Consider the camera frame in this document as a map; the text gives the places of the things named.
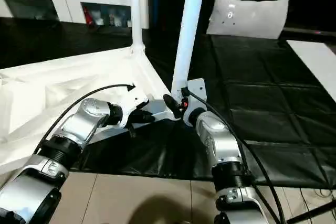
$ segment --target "white cushion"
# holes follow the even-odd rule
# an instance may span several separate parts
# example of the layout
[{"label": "white cushion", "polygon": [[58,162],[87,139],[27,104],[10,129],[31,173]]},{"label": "white cushion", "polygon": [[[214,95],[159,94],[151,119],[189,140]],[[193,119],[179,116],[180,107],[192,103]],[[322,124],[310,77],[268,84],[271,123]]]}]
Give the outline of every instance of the white cushion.
[{"label": "white cushion", "polygon": [[277,39],[284,28],[289,0],[215,0],[207,34]]}]

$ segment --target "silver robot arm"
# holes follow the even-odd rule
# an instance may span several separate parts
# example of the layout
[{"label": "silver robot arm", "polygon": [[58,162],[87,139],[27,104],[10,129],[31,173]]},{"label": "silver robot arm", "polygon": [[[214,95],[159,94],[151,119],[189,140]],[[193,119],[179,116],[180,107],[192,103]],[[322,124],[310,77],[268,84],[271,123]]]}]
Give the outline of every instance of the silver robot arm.
[{"label": "silver robot arm", "polygon": [[[200,95],[205,92],[200,88],[195,91]],[[188,95],[188,91],[185,94],[181,104],[167,94],[164,101],[176,118],[183,118],[186,125],[195,127],[205,146],[220,212],[215,224],[268,224],[261,201],[251,186],[250,174],[244,168],[237,140],[218,116],[206,111],[206,106]]]},{"label": "silver robot arm", "polygon": [[[147,101],[146,95],[137,88],[128,92],[122,106],[97,99],[83,100],[77,112],[64,121],[50,140],[42,143],[40,151],[0,190],[0,223],[49,223],[71,166],[97,128],[125,127],[132,111]],[[152,121],[148,113],[145,116]]]}]

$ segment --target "white pole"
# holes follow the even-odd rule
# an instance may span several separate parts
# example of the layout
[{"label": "white pole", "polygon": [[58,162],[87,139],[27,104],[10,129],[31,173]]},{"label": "white pole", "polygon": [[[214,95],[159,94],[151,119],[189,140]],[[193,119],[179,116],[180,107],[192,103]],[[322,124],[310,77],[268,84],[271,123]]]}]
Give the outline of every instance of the white pole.
[{"label": "white pole", "polygon": [[180,38],[178,40],[177,55],[172,84],[172,96],[181,101],[181,88],[187,86],[187,78],[193,52],[199,11],[202,0],[185,0],[181,23]]},{"label": "white pole", "polygon": [[140,0],[131,0],[131,20],[132,20],[132,38],[133,50],[143,50],[141,30],[141,15],[140,15]]}]

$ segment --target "wooden floor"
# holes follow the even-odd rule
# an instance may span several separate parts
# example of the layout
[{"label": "wooden floor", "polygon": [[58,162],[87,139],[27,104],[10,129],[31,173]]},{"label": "wooden floor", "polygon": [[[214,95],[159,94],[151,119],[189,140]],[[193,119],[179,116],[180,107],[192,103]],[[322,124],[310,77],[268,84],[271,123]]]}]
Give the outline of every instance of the wooden floor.
[{"label": "wooden floor", "polygon": [[[269,188],[260,190],[275,209]],[[277,187],[276,191],[287,219],[307,210],[299,189]],[[317,196],[313,189],[302,191],[309,208],[331,200]],[[213,224],[217,214],[211,182],[71,173],[61,192],[51,224]],[[312,223],[336,222],[328,212]]]}]

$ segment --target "black cable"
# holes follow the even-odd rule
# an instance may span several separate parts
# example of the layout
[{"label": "black cable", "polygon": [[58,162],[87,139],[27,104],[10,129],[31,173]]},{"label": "black cable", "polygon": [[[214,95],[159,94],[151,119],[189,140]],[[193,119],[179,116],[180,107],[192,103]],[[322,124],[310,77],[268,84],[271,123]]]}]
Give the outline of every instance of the black cable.
[{"label": "black cable", "polygon": [[301,193],[301,197],[302,197],[302,199],[303,199],[303,202],[304,202],[304,204],[305,204],[305,206],[306,206],[306,208],[307,208],[307,210],[308,210],[308,212],[309,212],[309,207],[308,207],[308,204],[307,204],[307,202],[306,202],[306,199],[305,199],[305,197],[303,196],[303,192],[302,192],[302,189],[300,188],[300,193]]},{"label": "black cable", "polygon": [[[330,191],[329,191],[329,194],[327,194],[327,195],[324,195],[324,194],[323,194],[322,189],[320,189],[320,193],[316,192],[316,190],[314,189],[314,193],[315,193],[317,196],[319,196],[319,197],[321,197],[321,198],[323,198],[323,199],[327,199],[327,198],[331,197],[332,200],[335,200],[335,197],[334,197],[334,195],[332,194],[332,190],[330,190]],[[335,209],[335,208],[331,210],[331,214],[332,214],[334,220],[336,221],[336,209]]]},{"label": "black cable", "polygon": [[252,183],[252,187],[256,191],[256,193],[259,196],[259,198],[261,199],[262,203],[264,203],[264,205],[267,208],[267,210],[269,211],[269,213],[272,215],[272,217],[273,217],[274,221],[276,222],[276,224],[281,224],[278,216],[275,214],[275,212],[273,211],[272,207],[269,205],[269,203],[267,202],[266,198],[263,196],[263,194],[261,193],[261,191],[259,190],[259,188],[254,183]]},{"label": "black cable", "polygon": [[324,195],[324,194],[322,193],[322,189],[320,189],[320,193],[316,192],[316,189],[314,189],[314,193],[315,193],[317,196],[319,196],[319,197],[325,199],[325,198],[329,198],[329,197],[331,196],[331,194],[332,194],[332,190],[329,191],[329,194],[328,194],[328,195]]},{"label": "black cable", "polygon": [[52,124],[52,126],[47,130],[47,132],[44,134],[44,136],[42,137],[42,139],[40,140],[40,142],[38,143],[37,147],[35,148],[34,152],[33,152],[33,155],[34,154],[37,154],[38,150],[40,149],[42,143],[44,141],[46,141],[48,135],[52,132],[52,130],[56,127],[56,125],[59,123],[59,121],[61,121],[61,119],[74,107],[76,106],[80,101],[82,101],[83,99],[85,99],[86,97],[94,94],[94,93],[97,93],[99,91],[102,91],[102,90],[105,90],[105,89],[110,89],[110,88],[116,88],[116,87],[127,87],[129,89],[132,89],[134,88],[134,86],[132,85],[129,85],[129,84],[114,84],[114,85],[108,85],[108,86],[105,86],[105,87],[102,87],[102,88],[98,88],[98,89],[95,89],[85,95],[83,95],[82,97],[80,97],[79,99],[77,99],[73,104],[71,104],[69,107],[67,107],[67,109],[65,109],[63,111],[63,113],[58,117],[58,119],[56,119],[56,121]]},{"label": "black cable", "polygon": [[253,158],[257,162],[257,164],[258,164],[261,172],[263,173],[263,176],[265,177],[265,179],[267,181],[267,184],[268,184],[268,186],[269,186],[269,188],[270,188],[270,190],[271,190],[271,192],[273,194],[275,203],[277,205],[277,208],[278,208],[278,211],[279,211],[280,220],[279,219],[275,219],[275,221],[278,221],[278,223],[281,223],[281,224],[286,224],[285,215],[283,213],[283,209],[282,209],[279,197],[278,197],[278,195],[277,195],[277,193],[276,193],[276,191],[274,189],[272,181],[270,180],[270,178],[269,178],[269,176],[268,176],[268,174],[266,172],[266,169],[264,168],[264,166],[261,163],[261,161],[258,158],[258,156],[255,154],[255,152],[252,150],[252,148],[243,139],[238,138],[237,134],[235,133],[235,131],[233,130],[233,128],[231,127],[231,125],[226,121],[226,119],[213,106],[211,106],[209,103],[207,103],[202,98],[200,98],[197,95],[195,95],[193,92],[191,92],[191,91],[188,91],[188,92],[189,92],[189,94],[191,96],[193,96],[194,98],[196,98],[197,100],[199,100],[201,103],[205,104],[211,110],[211,112],[213,112],[216,116],[218,116],[226,124],[226,126],[228,127],[228,129],[231,132],[231,134],[235,137],[235,139],[237,141],[239,141],[240,143],[242,143],[250,151],[251,155],[253,156]]}]

